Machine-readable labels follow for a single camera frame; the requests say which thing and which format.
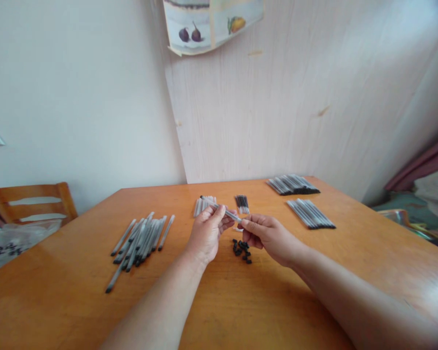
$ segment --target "curtain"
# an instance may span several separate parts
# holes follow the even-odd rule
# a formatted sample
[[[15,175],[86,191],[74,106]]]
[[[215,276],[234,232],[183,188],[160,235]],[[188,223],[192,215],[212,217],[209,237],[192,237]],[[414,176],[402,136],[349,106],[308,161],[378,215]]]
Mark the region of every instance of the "curtain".
[[[416,179],[436,171],[438,171],[438,142],[391,179],[385,189],[396,192],[409,191]]]

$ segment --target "wooden table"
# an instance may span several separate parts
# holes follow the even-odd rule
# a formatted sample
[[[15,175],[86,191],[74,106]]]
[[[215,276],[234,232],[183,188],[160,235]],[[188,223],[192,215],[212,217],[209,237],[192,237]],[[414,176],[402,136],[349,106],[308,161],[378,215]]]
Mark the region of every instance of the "wooden table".
[[[264,180],[123,189],[0,269],[0,349],[94,349],[182,251],[201,195],[273,215],[304,243],[438,322],[438,248],[335,190],[277,195]],[[337,226],[307,230],[285,205],[311,199]],[[133,218],[175,214],[162,252],[122,273],[110,252]],[[201,280],[182,349],[349,349],[342,329],[291,270],[252,248],[253,264],[232,252],[226,231]]]

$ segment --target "wooden chair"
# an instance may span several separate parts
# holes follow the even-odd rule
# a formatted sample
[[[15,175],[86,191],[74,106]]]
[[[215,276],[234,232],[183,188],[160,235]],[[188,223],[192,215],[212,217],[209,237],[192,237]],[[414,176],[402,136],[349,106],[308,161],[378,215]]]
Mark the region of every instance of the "wooden chair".
[[[41,204],[10,205],[9,202],[35,197],[55,197],[61,202]],[[35,185],[0,188],[0,215],[8,224],[28,224],[33,221],[21,221],[31,215],[58,213],[66,215],[62,226],[78,217],[72,195],[66,182],[56,185]]]

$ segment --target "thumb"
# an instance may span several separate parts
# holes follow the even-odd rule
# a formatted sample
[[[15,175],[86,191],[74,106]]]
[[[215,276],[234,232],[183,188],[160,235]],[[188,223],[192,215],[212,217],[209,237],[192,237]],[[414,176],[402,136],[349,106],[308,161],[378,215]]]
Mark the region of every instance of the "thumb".
[[[209,220],[214,226],[218,226],[219,222],[224,217],[224,214],[225,214],[225,205],[220,205],[219,208],[217,208],[216,211],[214,212],[213,216],[211,216],[211,219]]]
[[[242,219],[242,227],[260,238],[266,234],[266,230],[268,229],[266,226],[246,219]]]

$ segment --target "gray pen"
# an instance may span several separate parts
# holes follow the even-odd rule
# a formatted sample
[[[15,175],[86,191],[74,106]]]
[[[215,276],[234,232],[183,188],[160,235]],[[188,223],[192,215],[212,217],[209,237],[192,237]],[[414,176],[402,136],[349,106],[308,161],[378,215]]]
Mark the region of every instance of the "gray pen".
[[[214,207],[214,208],[219,208],[219,204],[214,203],[212,200],[206,198],[205,196],[200,196],[200,198],[205,201],[206,203],[208,203],[210,206]],[[230,211],[228,211],[227,209],[225,210],[225,214],[230,217],[231,219],[234,219],[235,221],[237,221],[239,224],[242,223],[242,219],[240,219],[238,216],[233,215]]]

